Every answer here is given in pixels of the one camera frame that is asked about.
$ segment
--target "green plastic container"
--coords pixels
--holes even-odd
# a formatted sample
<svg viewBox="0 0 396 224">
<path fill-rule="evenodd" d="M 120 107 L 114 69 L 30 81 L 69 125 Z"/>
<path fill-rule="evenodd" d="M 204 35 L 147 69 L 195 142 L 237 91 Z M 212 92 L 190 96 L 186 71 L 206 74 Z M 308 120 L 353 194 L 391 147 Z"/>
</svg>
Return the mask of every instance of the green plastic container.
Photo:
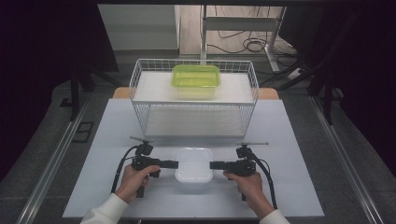
<svg viewBox="0 0 396 224">
<path fill-rule="evenodd" d="M 215 65 L 180 64 L 173 68 L 172 86 L 177 88 L 215 88 L 220 70 Z"/>
<path fill-rule="evenodd" d="M 173 68 L 171 84 L 180 98 L 207 99 L 220 85 L 220 70 L 215 65 L 179 64 Z"/>
</svg>

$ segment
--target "metal frame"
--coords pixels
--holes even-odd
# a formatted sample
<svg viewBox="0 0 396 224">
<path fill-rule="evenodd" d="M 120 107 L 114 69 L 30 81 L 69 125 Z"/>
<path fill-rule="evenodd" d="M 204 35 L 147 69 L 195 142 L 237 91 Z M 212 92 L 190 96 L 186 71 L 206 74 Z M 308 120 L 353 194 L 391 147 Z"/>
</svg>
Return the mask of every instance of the metal frame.
<svg viewBox="0 0 396 224">
<path fill-rule="evenodd" d="M 88 92 L 86 94 L 86 97 L 83 99 L 81 109 L 76 114 L 75 119 L 73 121 L 70 121 L 66 131 L 64 132 L 64 136 L 52 153 L 47 167 L 38 179 L 37 184 L 35 185 L 35 188 L 31 196 L 29 197 L 29 200 L 22 209 L 16 223 L 33 223 L 35 215 L 37 215 L 38 209 L 40 208 L 44 197 L 46 196 L 50 188 L 53 178 L 58 172 L 58 168 L 61 165 L 62 160 L 64 159 L 64 154 L 66 153 L 70 142 L 72 141 L 72 138 L 76 130 L 78 129 L 78 125 L 81 122 L 81 119 L 85 113 L 85 110 L 87 109 L 90 99 L 91 94 Z"/>
<path fill-rule="evenodd" d="M 206 59 L 206 31 L 264 31 L 271 32 L 271 37 L 264 50 L 268 61 L 274 72 L 279 71 L 276 58 L 273 54 L 274 44 L 280 23 L 285 14 L 285 7 L 282 7 L 276 18 L 249 18 L 249 17 L 207 17 L 206 6 L 204 6 L 202 17 L 202 42 L 201 59 Z"/>
<path fill-rule="evenodd" d="M 346 177 L 348 178 L 350 185 L 358 196 L 359 202 L 361 203 L 361 207 L 363 208 L 364 213 L 369 219 L 370 223 L 379 224 L 384 223 L 381 216 L 378 213 L 378 209 L 376 208 L 375 202 L 370 195 L 369 190 L 365 187 L 363 181 L 359 177 L 358 172 L 352 164 L 352 161 L 349 159 L 347 155 L 347 151 L 344 149 L 344 146 L 341 140 L 338 138 L 337 132 L 332 125 L 329 125 L 326 121 L 325 116 L 321 113 L 322 106 L 318 101 L 318 97 L 310 96 L 309 100 L 313 105 L 315 111 L 317 112 L 318 119 L 328 136 L 332 148 L 334 149 L 335 154 L 338 157 L 338 160 L 341 163 L 341 166 L 344 168 L 346 173 Z"/>
</svg>

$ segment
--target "person's arm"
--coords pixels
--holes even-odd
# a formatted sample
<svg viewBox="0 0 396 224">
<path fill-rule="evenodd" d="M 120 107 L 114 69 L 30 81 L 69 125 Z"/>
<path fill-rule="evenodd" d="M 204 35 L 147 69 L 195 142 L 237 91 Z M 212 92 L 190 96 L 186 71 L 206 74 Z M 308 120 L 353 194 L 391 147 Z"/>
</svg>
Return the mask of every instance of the person's arm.
<svg viewBox="0 0 396 224">
<path fill-rule="evenodd" d="M 234 180 L 238 184 L 239 192 L 247 197 L 247 206 L 260 219 L 260 224 L 287 224 L 289 223 L 279 210 L 268 202 L 262 193 L 262 177 L 260 173 L 250 176 L 239 176 L 232 173 L 224 172 L 227 178 Z"/>
<path fill-rule="evenodd" d="M 92 208 L 81 220 L 83 224 L 115 224 L 119 221 L 122 213 L 136 198 L 136 192 L 140 186 L 149 184 L 149 173 L 160 170 L 159 166 L 149 166 L 144 170 L 136 171 L 131 165 L 124 168 L 120 187 L 110 198 L 97 208 Z"/>
</svg>

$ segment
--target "wall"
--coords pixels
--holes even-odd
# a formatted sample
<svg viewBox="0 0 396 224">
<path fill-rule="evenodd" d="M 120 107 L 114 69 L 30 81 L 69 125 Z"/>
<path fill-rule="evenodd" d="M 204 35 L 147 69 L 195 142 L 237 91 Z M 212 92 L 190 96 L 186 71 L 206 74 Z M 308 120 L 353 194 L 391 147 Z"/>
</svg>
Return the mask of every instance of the wall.
<svg viewBox="0 0 396 224">
<path fill-rule="evenodd" d="M 98 6 L 114 50 L 178 49 L 178 6 Z"/>
</svg>

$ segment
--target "white wire basket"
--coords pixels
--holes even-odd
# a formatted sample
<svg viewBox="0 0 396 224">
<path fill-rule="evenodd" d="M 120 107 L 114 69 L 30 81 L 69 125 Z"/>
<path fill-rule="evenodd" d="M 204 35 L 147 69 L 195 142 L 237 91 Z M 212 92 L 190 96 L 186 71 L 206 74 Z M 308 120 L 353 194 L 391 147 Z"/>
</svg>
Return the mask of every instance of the white wire basket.
<svg viewBox="0 0 396 224">
<path fill-rule="evenodd" d="M 178 64 L 215 65 L 221 84 L 210 96 L 186 98 L 171 85 Z M 146 137 L 244 137 L 259 97 L 249 61 L 139 59 L 129 89 Z"/>
</svg>

